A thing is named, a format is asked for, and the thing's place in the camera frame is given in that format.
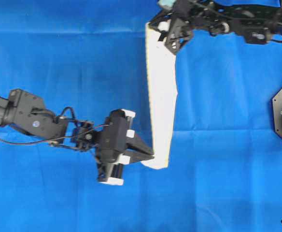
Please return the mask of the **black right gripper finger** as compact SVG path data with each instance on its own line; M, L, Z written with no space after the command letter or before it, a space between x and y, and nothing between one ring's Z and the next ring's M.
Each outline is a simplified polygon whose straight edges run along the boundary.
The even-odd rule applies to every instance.
M152 20L148 23L148 28L159 33L167 33L169 32L170 22L170 19L163 19L158 21Z

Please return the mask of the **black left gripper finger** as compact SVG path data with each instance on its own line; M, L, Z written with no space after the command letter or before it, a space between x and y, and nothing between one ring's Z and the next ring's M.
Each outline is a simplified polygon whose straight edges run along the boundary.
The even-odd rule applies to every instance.
M129 157L129 164L154 159L153 155L149 155L139 151L125 151L124 156Z
M134 131L128 131L126 135L126 144L129 149L153 156L154 151L143 139Z

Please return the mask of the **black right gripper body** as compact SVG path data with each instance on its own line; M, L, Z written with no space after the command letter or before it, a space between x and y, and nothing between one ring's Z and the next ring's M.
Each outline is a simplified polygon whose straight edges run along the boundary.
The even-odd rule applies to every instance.
M170 28L169 32L160 33L158 40L176 55L193 38L194 30L212 29L212 1L177 0L172 9L161 8L155 15L155 21L163 19L171 20Z

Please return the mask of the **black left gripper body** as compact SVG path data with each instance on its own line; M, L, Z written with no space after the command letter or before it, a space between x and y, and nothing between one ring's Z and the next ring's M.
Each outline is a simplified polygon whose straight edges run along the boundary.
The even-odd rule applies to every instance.
M124 183L122 172L130 158L124 155L127 135L136 113L126 109L110 112L99 132L97 159L97 181L106 185L121 186Z

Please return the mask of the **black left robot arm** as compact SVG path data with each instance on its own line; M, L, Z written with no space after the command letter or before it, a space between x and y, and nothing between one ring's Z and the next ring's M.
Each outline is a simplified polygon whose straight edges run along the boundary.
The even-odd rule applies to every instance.
M154 159L152 148L132 129L135 115L126 109L113 110L104 124L95 126L77 120L72 107L56 115L42 98L21 89L11 90L7 99L0 97L0 127L10 126L52 147L79 152L95 149L97 180L107 185L123 185L125 165Z

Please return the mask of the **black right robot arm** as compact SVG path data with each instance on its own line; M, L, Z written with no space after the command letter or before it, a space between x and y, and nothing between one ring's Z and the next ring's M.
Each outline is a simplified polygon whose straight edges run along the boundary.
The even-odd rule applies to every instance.
M212 37L235 33L248 44L267 44L282 35L282 7L258 4L222 5L213 0L174 0L158 3L161 11L148 23L160 34L159 41L176 55L194 30Z

